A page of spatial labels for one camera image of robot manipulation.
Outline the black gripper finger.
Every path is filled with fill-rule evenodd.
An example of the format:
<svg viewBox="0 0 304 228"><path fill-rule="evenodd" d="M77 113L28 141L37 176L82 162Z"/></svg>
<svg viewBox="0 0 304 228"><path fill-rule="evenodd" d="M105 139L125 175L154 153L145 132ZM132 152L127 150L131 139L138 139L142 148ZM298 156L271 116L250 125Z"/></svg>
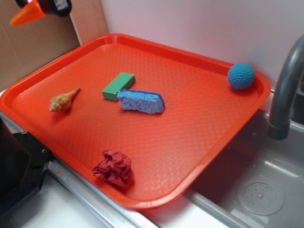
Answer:
<svg viewBox="0 0 304 228"><path fill-rule="evenodd" d="M72 10L70 0L38 0L38 3L45 14L66 17Z"/></svg>

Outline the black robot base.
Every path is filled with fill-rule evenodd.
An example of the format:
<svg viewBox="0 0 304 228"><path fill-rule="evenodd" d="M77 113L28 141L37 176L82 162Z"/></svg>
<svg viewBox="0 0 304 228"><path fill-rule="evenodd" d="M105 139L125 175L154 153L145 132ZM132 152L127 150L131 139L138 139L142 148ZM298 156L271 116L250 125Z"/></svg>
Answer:
<svg viewBox="0 0 304 228"><path fill-rule="evenodd" d="M33 135L12 133L0 121L1 218L41 190L50 155Z"/></svg>

